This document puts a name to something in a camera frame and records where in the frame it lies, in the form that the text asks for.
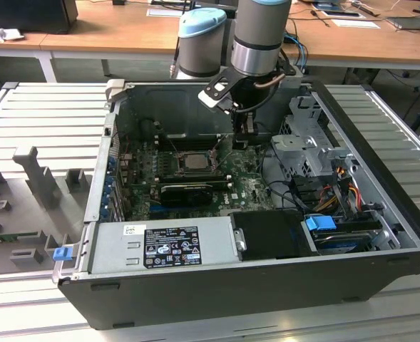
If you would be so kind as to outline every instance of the floor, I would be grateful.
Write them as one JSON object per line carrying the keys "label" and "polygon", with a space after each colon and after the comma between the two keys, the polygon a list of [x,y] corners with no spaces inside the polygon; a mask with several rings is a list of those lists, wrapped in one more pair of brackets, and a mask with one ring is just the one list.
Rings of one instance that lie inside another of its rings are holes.
{"label": "floor", "polygon": [[[161,81],[168,79],[168,62],[158,61],[109,61],[112,78],[129,81]],[[106,82],[102,65],[98,60],[58,59],[57,78],[60,82]],[[341,84],[345,68],[311,67],[308,77],[318,78],[327,84]],[[401,71],[392,71],[400,76]],[[403,115],[417,96],[414,86],[420,86],[420,72],[411,71],[410,78],[395,79],[387,71],[381,71],[372,86],[374,90],[398,114]],[[39,62],[33,58],[0,57],[0,87],[7,81],[45,82]],[[408,124],[420,112],[420,100],[412,108]]]}

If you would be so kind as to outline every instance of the warning label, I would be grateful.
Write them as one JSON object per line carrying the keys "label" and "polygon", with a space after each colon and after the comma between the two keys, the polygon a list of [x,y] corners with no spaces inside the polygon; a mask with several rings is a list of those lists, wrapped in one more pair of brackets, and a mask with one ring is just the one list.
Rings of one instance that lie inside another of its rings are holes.
{"label": "warning label", "polygon": [[202,264],[197,227],[145,230],[147,269]]}

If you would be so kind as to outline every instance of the motherboard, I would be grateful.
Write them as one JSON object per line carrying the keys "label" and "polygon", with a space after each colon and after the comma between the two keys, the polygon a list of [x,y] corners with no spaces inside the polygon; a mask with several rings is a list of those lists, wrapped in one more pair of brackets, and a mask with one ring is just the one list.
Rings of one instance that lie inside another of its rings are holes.
{"label": "motherboard", "polygon": [[233,150],[226,135],[126,145],[120,178],[126,219],[227,216],[274,209],[260,177],[260,146]]}

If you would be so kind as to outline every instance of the wooden desk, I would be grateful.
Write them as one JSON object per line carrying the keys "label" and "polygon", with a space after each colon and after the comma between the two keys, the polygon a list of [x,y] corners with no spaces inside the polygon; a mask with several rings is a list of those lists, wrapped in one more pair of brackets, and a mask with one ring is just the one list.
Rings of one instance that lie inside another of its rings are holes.
{"label": "wooden desk", "polygon": [[[364,0],[379,9],[388,9],[394,2]],[[393,11],[381,15],[411,16],[411,10],[419,4],[403,0]],[[77,1],[77,6],[78,20],[70,34],[26,34],[26,40],[0,43],[0,56],[39,59],[48,82],[56,82],[55,58],[101,59],[106,75],[109,59],[171,61],[178,18],[146,16],[147,4],[112,6],[111,1]],[[290,18],[315,19],[310,8],[303,3],[292,5]],[[395,31],[386,21],[376,21],[381,29],[344,28],[330,20],[326,22],[330,27],[319,20],[295,20],[300,41],[308,47],[308,65],[420,70],[420,32]],[[290,20],[287,30],[294,33]],[[296,46],[285,45],[285,50],[292,60],[297,57]]]}
{"label": "wooden desk", "polygon": [[[389,2],[364,1],[373,7],[388,9]],[[311,19],[309,11],[293,14],[309,6],[297,4],[292,7],[290,18]],[[364,14],[367,19],[373,19],[377,28],[338,27],[332,21],[326,20],[331,27],[326,27],[322,21],[295,20],[300,41],[308,47],[309,65],[318,66],[352,66],[359,68],[405,68],[420,69],[420,32],[396,31],[387,21],[375,21],[376,18]],[[412,12],[401,7],[393,11],[382,12],[385,16],[411,16]],[[292,21],[287,22],[287,31],[294,33]],[[288,54],[297,51],[296,46],[285,44]]]}
{"label": "wooden desk", "polygon": [[23,33],[25,39],[17,41],[0,42],[0,48],[17,48],[19,50],[40,50],[40,43],[45,39],[46,33]]}
{"label": "wooden desk", "polygon": [[147,4],[113,6],[77,1],[78,20],[68,35],[49,34],[42,50],[174,53],[179,18],[146,16]]}

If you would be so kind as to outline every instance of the blue tab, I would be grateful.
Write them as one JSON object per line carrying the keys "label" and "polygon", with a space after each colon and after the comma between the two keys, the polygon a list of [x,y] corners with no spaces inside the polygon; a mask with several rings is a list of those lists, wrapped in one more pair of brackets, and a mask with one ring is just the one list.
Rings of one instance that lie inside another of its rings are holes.
{"label": "blue tab", "polygon": [[59,247],[54,249],[54,261],[70,261],[72,260],[73,247]]}
{"label": "blue tab", "polygon": [[311,230],[326,230],[326,229],[336,229],[334,220],[331,216],[311,216],[307,219],[306,224],[308,229]]}

